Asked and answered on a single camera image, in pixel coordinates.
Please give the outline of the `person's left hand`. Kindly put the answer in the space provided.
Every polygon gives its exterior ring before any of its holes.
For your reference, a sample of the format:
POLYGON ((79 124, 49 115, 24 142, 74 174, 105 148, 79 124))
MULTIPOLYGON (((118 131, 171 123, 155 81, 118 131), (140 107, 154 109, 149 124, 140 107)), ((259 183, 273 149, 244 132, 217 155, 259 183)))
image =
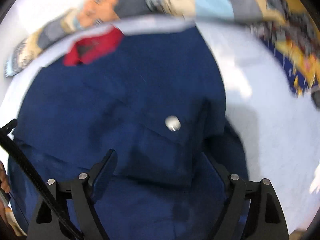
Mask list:
POLYGON ((9 185, 9 181, 8 181, 8 176, 5 171, 5 167, 1 161, 0 161, 0 180, 1 180, 1 189, 5 193, 9 193, 10 192, 10 185, 9 185))

